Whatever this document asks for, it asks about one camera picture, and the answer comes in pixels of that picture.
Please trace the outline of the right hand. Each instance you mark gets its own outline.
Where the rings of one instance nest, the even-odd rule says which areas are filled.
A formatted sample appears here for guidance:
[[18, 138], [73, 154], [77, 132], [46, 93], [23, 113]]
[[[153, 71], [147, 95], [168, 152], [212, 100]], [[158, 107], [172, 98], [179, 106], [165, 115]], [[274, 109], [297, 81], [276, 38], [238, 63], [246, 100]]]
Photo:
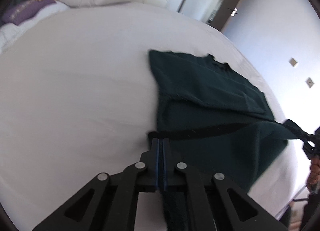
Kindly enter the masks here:
[[319, 192], [319, 156], [316, 155], [311, 159], [310, 173], [306, 181], [306, 187], [312, 194]]

